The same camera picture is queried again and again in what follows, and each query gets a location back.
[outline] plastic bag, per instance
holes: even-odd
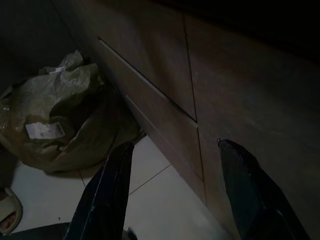
[[[141,129],[96,64],[69,54],[58,67],[11,86],[0,98],[0,142],[46,172],[94,165]]]

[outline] wooden cabinet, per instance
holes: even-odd
[[[196,119],[181,13],[145,0],[79,4],[97,37]]]
[[[312,239],[320,225],[320,68],[186,18],[207,205],[237,232],[217,138],[247,148],[279,185]]]
[[[150,122],[142,124],[145,131],[153,133],[154,130],[147,129],[155,129],[158,132],[155,137],[150,134],[151,139],[161,142],[161,146],[165,145],[163,149],[170,149],[163,151],[168,160],[173,162],[173,165],[183,165],[182,172],[187,171],[186,176],[192,175],[187,182],[205,201],[197,124],[175,108],[165,95],[102,40],[100,44],[100,54],[110,68],[109,77],[114,78],[122,92],[131,99],[133,106],[136,106],[134,112],[138,109],[143,113],[143,122]]]
[[[320,67],[150,1],[53,2],[236,239],[217,138],[255,155],[310,237],[319,238]]]

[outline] white tile floor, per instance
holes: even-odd
[[[47,175],[20,162],[10,166],[0,178],[12,179],[23,205],[14,232],[70,222],[85,185],[100,168]],[[148,137],[135,146],[129,193],[124,227],[132,227],[139,240],[231,238]]]

